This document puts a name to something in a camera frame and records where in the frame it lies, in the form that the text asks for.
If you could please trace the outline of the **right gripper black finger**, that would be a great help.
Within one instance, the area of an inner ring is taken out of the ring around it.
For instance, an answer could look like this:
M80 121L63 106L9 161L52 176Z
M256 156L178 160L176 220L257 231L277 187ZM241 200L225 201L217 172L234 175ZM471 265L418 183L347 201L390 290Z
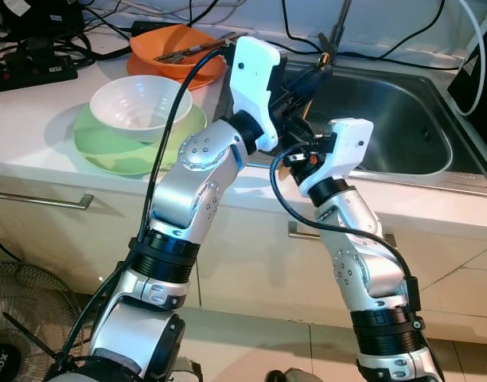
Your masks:
M288 150L298 143L308 142L308 123L304 119L283 119L277 131L280 150Z

